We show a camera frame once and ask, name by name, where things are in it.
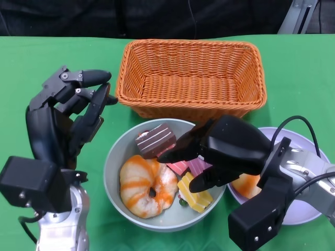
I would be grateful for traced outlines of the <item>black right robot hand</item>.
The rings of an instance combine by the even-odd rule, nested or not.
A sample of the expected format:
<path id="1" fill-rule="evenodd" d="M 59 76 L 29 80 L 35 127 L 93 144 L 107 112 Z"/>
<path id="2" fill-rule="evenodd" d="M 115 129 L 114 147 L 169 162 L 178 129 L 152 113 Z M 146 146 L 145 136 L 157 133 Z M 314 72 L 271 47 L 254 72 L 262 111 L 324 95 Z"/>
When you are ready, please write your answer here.
<path id="1" fill-rule="evenodd" d="M 259 175 L 271 149 L 271 141 L 257 127 L 224 115 L 184 133 L 158 162 L 172 164 L 202 156 L 210 167 L 190 182 L 190 192 L 196 193 L 226 185 L 241 174 Z"/>

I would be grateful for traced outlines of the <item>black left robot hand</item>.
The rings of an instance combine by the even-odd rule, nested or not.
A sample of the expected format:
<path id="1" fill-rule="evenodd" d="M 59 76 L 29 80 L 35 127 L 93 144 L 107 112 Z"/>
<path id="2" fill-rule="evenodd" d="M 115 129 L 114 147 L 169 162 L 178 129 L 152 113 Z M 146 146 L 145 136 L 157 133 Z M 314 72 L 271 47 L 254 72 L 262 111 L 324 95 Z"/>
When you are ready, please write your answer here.
<path id="1" fill-rule="evenodd" d="M 104 119 L 106 106 L 118 103 L 110 95 L 111 72 L 59 68 L 43 84 L 26 109 L 26 125 L 35 159 L 76 169 L 77 156 Z"/>

